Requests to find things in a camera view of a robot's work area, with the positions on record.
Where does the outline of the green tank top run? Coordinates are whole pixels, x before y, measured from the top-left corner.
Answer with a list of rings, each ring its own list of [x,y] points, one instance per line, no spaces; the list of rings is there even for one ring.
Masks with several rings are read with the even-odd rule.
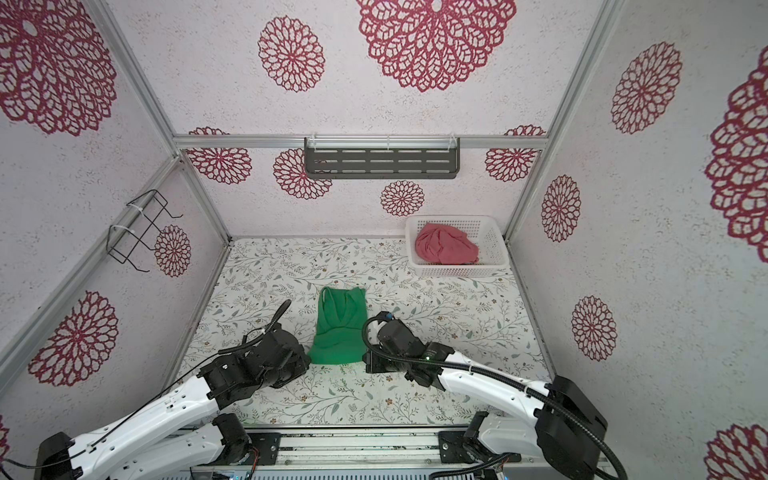
[[[362,361],[367,348],[362,340],[362,327],[368,319],[365,290],[321,290],[317,306],[317,323],[309,350],[316,365],[344,365]]]

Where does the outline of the pink tank top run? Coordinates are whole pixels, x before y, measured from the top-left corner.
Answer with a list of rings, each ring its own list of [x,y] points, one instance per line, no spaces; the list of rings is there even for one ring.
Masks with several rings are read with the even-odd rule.
[[[416,255],[427,263],[440,265],[475,264],[479,247],[468,235],[450,225],[427,223],[414,242]]]

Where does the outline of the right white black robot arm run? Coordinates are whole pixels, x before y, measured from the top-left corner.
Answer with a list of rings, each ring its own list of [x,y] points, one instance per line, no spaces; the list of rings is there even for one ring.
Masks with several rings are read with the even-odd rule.
[[[502,411],[502,416],[476,413],[464,431],[460,448],[479,461],[527,455],[546,460],[568,479],[620,477],[599,468],[600,459],[608,456],[602,421],[579,413],[544,382],[514,377],[444,345],[420,357],[369,345],[366,355],[366,363],[383,363],[422,386],[468,396]]]

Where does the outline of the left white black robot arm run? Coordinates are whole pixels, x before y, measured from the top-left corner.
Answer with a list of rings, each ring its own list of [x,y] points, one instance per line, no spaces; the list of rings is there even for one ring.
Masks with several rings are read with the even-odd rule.
[[[149,479],[182,467],[244,459],[251,441],[225,408],[262,388],[304,375],[310,358],[279,325],[231,348],[131,415],[71,438],[40,444],[37,479]]]

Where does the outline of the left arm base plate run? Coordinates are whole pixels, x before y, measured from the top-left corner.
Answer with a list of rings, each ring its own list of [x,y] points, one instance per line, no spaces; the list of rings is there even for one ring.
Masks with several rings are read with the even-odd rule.
[[[276,432],[251,432],[248,436],[250,444],[240,464],[248,467],[274,466],[277,463],[282,435]]]

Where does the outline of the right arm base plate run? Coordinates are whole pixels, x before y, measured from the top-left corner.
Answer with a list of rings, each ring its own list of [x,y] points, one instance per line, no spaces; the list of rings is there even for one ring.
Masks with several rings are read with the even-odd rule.
[[[497,456],[480,443],[476,433],[469,430],[440,431],[438,447],[441,462],[444,464],[483,463]]]

